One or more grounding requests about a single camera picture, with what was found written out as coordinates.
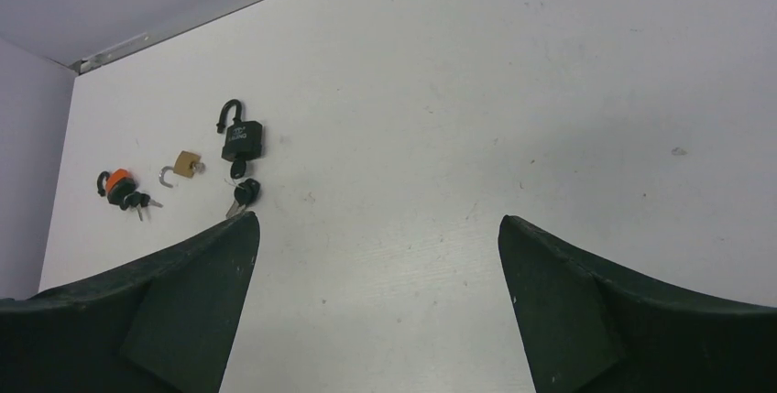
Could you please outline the small brass padlock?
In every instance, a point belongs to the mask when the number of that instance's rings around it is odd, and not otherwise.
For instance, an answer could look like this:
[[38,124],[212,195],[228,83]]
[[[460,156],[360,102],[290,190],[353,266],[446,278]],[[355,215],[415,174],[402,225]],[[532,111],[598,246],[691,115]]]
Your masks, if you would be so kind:
[[159,183],[166,188],[173,188],[174,185],[166,180],[168,173],[191,179],[197,174],[205,172],[205,164],[199,154],[183,150],[171,166],[164,166],[158,175]]

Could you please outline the large black padlock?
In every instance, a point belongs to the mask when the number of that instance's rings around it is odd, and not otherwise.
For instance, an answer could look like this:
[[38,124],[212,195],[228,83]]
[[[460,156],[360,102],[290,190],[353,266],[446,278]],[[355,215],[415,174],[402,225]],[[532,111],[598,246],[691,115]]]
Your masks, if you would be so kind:
[[216,132],[224,135],[221,158],[226,161],[249,161],[260,158],[263,149],[263,125],[243,120],[243,104],[228,100],[219,115]]

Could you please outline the small black-headed keys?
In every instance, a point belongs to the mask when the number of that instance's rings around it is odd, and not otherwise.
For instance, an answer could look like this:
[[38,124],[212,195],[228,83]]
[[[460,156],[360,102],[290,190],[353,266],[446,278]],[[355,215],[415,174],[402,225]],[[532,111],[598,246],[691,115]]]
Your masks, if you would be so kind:
[[143,210],[149,206],[158,208],[163,207],[160,202],[153,200],[149,194],[140,191],[129,193],[119,204],[120,209],[123,211],[134,211],[140,222],[143,221]]

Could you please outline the aluminium table edge rail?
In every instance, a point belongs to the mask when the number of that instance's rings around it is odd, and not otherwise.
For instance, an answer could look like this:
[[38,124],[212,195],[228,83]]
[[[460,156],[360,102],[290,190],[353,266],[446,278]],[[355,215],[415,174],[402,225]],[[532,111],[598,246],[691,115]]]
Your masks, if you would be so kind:
[[192,7],[183,9],[181,13],[158,22],[135,36],[92,55],[77,59],[68,66],[68,69],[78,75],[94,71],[262,1],[264,0],[203,0],[197,2]]

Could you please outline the orange and black padlock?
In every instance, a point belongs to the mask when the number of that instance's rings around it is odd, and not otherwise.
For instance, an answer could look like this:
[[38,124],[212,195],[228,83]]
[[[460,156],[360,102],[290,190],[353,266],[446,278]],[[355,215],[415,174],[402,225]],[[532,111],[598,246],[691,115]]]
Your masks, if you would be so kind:
[[96,189],[110,204],[124,208],[126,198],[137,190],[137,182],[127,169],[105,170],[97,177]]

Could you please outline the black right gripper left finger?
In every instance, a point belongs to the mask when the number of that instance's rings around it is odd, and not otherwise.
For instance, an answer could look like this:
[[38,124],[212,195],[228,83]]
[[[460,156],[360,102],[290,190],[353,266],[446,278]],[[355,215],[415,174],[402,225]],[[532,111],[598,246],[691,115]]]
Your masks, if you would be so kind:
[[247,212],[120,267],[1,303],[4,392],[216,392],[252,279]]

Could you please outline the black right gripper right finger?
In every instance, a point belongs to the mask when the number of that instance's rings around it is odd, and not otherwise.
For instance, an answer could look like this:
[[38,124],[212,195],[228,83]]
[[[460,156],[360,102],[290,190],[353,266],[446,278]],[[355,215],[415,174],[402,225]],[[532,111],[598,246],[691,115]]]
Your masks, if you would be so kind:
[[589,253],[517,216],[498,252],[539,392],[773,392],[776,310]]

